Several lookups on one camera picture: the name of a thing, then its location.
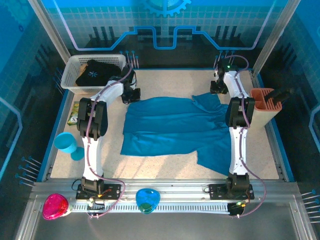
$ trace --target blue plastic cup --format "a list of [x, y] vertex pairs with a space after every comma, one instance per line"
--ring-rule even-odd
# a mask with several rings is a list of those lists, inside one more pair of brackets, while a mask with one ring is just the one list
[[77, 141], [70, 132], [62, 132], [56, 136], [54, 146], [60, 151], [70, 154], [75, 161], [79, 161], [85, 156], [84, 148], [77, 146]]

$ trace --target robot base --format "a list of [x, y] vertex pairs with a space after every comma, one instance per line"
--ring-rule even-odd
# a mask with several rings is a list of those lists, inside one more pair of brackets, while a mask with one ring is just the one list
[[[121, 184], [104, 184], [103, 191], [99, 200], [117, 200], [121, 194]], [[89, 200], [91, 197], [98, 197], [97, 193], [83, 191], [81, 184], [78, 185], [75, 199], [77, 200]]]
[[249, 188], [247, 192], [245, 191], [239, 191], [239, 192], [233, 192], [232, 194], [228, 190], [228, 187], [226, 184], [209, 184], [209, 194], [210, 194], [210, 200], [235, 200], [235, 201], [241, 201], [248, 199], [248, 196], [250, 197], [250, 200], [255, 199], [254, 190], [252, 188], [252, 185], [249, 184]]

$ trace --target blue gear logo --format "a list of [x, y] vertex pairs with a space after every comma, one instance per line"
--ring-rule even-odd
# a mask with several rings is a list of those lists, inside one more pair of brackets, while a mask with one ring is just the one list
[[166, 18], [168, 15], [173, 17], [175, 13], [179, 14], [181, 9], [186, 9], [191, 0], [142, 0], [141, 3], [150, 14], [155, 14], [157, 17], [163, 15]]

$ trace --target tile pattern wall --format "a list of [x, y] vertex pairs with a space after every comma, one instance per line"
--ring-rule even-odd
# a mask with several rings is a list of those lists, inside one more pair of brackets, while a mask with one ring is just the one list
[[320, 49], [297, 14], [293, 15], [276, 47], [286, 49], [282, 59], [294, 75], [305, 75], [307, 84], [312, 89], [312, 92], [304, 92], [305, 97], [314, 94], [319, 103]]
[[[39, 75], [45, 61], [49, 60], [46, 51], [50, 49], [54, 49], [54, 46], [41, 23], [34, 16], [0, 72], [0, 96], [13, 105], [27, 75], [31, 77]], [[10, 110], [0, 103], [0, 129], [9, 112]]]
[[[163, 17], [150, 14], [148, 9], [142, 6], [109, 6], [109, 7], [79, 7], [60, 9], [67, 25], [75, 38], [77, 46], [84, 48], [90, 41], [90, 36], [95, 35], [93, 27], [103, 36], [101, 27], [105, 27], [108, 39], [112, 37], [109, 27], [112, 28], [114, 36], [120, 37], [124, 32], [129, 31], [133, 26], [154, 26], [161, 27], [159, 38], [169, 38], [169, 28], [176, 26], [197, 26], [206, 31], [210, 36], [215, 37], [217, 28], [220, 26], [218, 39], [222, 39], [225, 28], [228, 27], [225, 39], [231, 34], [240, 35], [240, 39], [246, 47], [251, 47], [257, 34], [267, 16], [269, 6], [190, 6], [175, 13], [173, 16]], [[279, 18], [282, 7], [275, 7], [266, 25], [266, 28], [259, 42], [263, 46], [267, 40], [274, 24]], [[48, 12], [55, 23], [62, 38], [69, 48], [72, 43], [64, 29], [62, 21], [55, 8], [48, 9]]]

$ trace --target snack package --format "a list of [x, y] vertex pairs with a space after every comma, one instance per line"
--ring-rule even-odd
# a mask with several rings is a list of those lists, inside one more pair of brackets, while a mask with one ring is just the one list
[[67, 124], [69, 126], [76, 125], [78, 121], [78, 111], [79, 111], [79, 102], [75, 101], [73, 103], [72, 111], [69, 117]]

